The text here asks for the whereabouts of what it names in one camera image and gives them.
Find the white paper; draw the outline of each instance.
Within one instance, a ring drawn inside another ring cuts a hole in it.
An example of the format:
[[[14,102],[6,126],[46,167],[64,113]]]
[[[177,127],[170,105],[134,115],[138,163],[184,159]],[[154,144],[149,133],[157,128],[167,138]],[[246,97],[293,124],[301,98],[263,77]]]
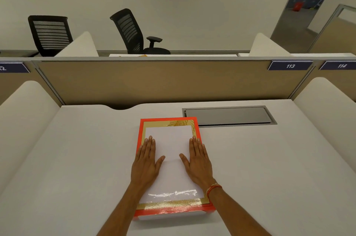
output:
[[[204,193],[190,180],[179,154],[189,160],[191,126],[148,127],[146,137],[156,141],[156,161],[165,156],[159,175],[140,203],[203,198]]]

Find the hand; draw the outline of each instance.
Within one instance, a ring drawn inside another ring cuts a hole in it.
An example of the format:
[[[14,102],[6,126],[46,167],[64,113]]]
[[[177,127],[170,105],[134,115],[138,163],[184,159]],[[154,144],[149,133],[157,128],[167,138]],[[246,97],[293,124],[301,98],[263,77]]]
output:
[[[188,173],[191,180],[196,183],[203,192],[216,183],[216,180],[212,176],[212,166],[207,155],[207,149],[202,144],[200,139],[195,138],[189,140],[189,155],[190,162],[184,154],[179,154],[185,170]]]
[[[154,163],[155,154],[156,141],[152,139],[152,136],[149,136],[149,139],[145,139],[144,144],[137,151],[131,168],[130,185],[138,189],[142,195],[156,180],[162,162],[166,158],[165,156],[161,156]]]

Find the person's right hand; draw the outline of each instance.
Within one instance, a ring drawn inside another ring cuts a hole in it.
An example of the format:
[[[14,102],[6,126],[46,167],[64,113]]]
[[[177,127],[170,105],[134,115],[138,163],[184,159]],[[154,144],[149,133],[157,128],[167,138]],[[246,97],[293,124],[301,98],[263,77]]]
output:
[[[195,138],[189,140],[190,162],[184,154],[179,154],[185,170],[191,180],[196,183],[205,193],[207,189],[216,183],[212,176],[212,166],[207,155],[207,149],[201,140]]]

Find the black office chair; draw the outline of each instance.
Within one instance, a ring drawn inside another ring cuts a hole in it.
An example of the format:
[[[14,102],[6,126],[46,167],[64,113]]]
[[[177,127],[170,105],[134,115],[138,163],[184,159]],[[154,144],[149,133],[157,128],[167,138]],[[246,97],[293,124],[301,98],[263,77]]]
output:
[[[67,17],[29,16],[34,43],[43,57],[53,57],[73,42]]]
[[[144,36],[130,9],[125,8],[110,17],[115,23],[125,42],[128,54],[171,54],[167,49],[154,48],[155,42],[161,42],[159,37],[149,36],[149,48],[144,49]]]

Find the doorway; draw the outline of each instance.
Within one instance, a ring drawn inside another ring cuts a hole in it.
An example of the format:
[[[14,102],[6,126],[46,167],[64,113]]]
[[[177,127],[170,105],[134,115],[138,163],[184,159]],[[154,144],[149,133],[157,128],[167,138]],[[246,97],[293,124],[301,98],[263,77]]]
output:
[[[288,0],[271,40],[290,53],[306,53],[317,33],[308,29],[324,0]]]

